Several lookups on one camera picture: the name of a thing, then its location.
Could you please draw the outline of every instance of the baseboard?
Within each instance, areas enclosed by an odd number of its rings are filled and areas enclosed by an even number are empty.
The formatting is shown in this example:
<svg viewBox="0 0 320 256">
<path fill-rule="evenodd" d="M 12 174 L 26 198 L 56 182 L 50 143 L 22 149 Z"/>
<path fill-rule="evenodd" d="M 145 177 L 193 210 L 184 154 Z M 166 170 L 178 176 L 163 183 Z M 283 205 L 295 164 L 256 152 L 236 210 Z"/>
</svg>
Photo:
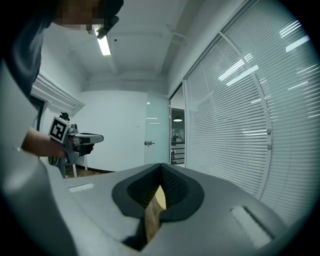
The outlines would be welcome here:
<svg viewBox="0 0 320 256">
<path fill-rule="evenodd" d="M 81 168 L 81 169 L 85 169 L 84 166 L 79 165 L 79 164 L 76 164 L 75 166 L 78 167 L 78 168 Z M 96 172 L 96 173 L 101 173 L 101 174 L 114 173 L 114 171 L 112 171 L 112 170 L 100 170 L 100 169 L 95 169 L 95 168 L 91 168 L 91 167 L 88 167 L 88 171 L 92 171 L 92 172 Z"/>
</svg>

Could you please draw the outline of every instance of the glass door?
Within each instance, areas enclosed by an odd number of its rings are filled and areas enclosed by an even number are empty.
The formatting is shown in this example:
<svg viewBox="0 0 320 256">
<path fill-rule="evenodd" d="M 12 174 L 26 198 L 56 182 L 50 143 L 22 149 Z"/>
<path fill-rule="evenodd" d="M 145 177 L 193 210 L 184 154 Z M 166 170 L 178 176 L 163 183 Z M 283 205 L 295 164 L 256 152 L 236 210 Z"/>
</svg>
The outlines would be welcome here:
<svg viewBox="0 0 320 256">
<path fill-rule="evenodd" d="M 170 162 L 170 101 L 149 91 L 145 117 L 144 163 Z"/>
</svg>

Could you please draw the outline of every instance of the person's arm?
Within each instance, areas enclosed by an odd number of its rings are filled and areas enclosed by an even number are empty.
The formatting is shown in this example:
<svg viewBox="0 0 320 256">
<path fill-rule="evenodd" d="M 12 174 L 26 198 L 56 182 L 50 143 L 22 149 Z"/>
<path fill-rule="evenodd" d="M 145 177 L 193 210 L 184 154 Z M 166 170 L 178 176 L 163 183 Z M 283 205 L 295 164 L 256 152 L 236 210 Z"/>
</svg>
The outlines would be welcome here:
<svg viewBox="0 0 320 256">
<path fill-rule="evenodd" d="M 33 128 L 27 132 L 22 149 L 37 157 L 65 157 L 65 150 L 61 144 Z"/>
</svg>

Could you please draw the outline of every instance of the white venetian blind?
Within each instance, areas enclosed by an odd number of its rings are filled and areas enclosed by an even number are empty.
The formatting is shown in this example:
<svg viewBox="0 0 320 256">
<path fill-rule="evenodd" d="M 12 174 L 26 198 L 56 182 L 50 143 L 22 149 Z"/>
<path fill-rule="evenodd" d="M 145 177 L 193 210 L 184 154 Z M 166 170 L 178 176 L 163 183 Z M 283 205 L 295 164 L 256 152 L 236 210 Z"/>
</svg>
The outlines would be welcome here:
<svg viewBox="0 0 320 256">
<path fill-rule="evenodd" d="M 320 185 L 319 57 L 300 22 L 276 1 L 253 3 L 222 32 L 259 66 L 272 125 L 261 201 L 290 225 L 310 210 Z"/>
<path fill-rule="evenodd" d="M 243 52 L 251 63 L 254 56 Z M 233 182 L 253 196 L 266 175 L 267 132 L 263 107 L 241 57 L 223 38 L 184 81 L 186 167 Z"/>
</svg>

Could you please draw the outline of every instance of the door handle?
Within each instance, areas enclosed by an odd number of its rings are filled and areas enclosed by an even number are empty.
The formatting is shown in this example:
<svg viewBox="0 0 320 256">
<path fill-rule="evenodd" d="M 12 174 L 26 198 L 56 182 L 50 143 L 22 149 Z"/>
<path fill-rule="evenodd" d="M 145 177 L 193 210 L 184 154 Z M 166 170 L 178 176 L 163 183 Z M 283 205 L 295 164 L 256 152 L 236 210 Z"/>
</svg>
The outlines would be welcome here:
<svg viewBox="0 0 320 256">
<path fill-rule="evenodd" d="M 152 141 L 145 141 L 145 142 L 144 142 L 144 145 L 145 145 L 145 146 L 148 146 L 148 147 L 149 147 L 150 145 L 152 145 L 152 144 L 154 144 Z"/>
</svg>

